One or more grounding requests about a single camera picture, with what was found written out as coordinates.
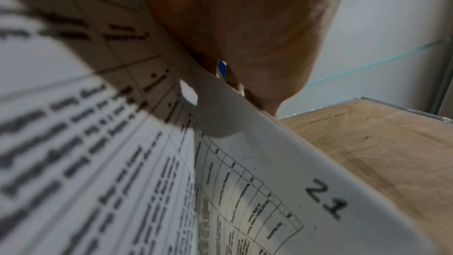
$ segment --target gray wall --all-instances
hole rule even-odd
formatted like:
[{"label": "gray wall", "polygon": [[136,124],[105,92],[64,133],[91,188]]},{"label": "gray wall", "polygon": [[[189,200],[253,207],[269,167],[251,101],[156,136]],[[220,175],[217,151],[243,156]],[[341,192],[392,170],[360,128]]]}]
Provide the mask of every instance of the gray wall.
[{"label": "gray wall", "polygon": [[453,0],[342,0],[309,84],[278,116],[360,96],[429,111],[452,36]]}]

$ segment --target printed page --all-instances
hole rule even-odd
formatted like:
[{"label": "printed page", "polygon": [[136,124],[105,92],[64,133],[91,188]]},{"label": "printed page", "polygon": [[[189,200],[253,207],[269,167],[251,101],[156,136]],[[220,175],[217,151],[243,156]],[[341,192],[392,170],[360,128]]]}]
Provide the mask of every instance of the printed page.
[{"label": "printed page", "polygon": [[0,0],[0,254],[432,254],[143,0]]}]

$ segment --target wooden table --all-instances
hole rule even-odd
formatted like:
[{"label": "wooden table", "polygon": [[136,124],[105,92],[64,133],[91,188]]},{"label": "wooden table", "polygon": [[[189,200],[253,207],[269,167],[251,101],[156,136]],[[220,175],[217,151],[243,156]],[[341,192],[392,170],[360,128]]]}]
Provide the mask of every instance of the wooden table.
[{"label": "wooden table", "polygon": [[453,124],[369,100],[282,120],[453,254]]}]

